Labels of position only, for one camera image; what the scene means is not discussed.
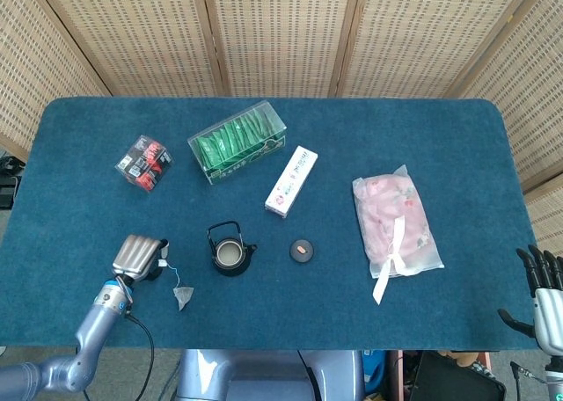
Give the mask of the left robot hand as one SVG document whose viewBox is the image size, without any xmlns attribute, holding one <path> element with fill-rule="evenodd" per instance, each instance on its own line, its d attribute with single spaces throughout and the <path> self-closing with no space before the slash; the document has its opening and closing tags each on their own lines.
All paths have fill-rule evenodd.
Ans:
<svg viewBox="0 0 563 401">
<path fill-rule="evenodd" d="M 168 248 L 166 239 L 129 235 L 113 260 L 113 273 L 130 288 L 141 281 L 153 281 L 164 269 L 158 261 L 167 260 Z"/>
</svg>

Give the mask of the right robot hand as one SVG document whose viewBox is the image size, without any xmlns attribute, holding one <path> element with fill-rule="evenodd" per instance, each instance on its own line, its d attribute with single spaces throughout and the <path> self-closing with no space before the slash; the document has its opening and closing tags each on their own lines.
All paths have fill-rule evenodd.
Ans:
<svg viewBox="0 0 563 401">
<path fill-rule="evenodd" d="M 535 245 L 528 250 L 517 248 L 523 262 L 533 304 L 534 322 L 515 320 L 506 310 L 498 309 L 502 322 L 516 332 L 534 339 L 547 355 L 562 356 L 562 258 Z"/>
</svg>

